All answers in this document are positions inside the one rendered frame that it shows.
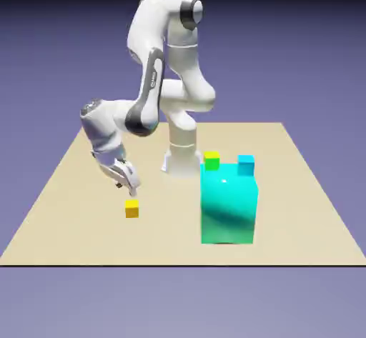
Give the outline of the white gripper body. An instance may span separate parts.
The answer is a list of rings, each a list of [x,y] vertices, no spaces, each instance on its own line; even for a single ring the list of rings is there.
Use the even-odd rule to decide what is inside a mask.
[[[99,167],[116,183],[126,186],[129,189],[136,189],[141,184],[136,169],[129,161],[119,161],[115,159],[111,166],[100,164]]]

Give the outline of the small yellow cube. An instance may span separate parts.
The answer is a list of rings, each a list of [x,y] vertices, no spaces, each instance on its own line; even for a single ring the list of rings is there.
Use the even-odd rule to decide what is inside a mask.
[[[137,199],[127,199],[125,201],[125,215],[129,219],[139,217],[139,201]]]

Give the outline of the small green cube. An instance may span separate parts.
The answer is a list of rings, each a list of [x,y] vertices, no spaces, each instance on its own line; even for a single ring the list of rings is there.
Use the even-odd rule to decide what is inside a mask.
[[[216,171],[219,169],[220,155],[218,151],[204,152],[204,168],[206,171]]]

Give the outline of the small cyan cube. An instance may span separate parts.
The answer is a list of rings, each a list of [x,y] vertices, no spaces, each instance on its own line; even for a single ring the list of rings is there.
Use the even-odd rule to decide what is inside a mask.
[[[237,157],[237,172],[240,176],[254,176],[254,156],[240,154]]]

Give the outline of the large cyan box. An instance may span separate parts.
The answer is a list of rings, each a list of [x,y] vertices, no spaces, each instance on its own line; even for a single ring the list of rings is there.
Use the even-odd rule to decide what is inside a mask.
[[[237,163],[200,171],[201,243],[252,244],[259,189],[255,176],[240,176]]]

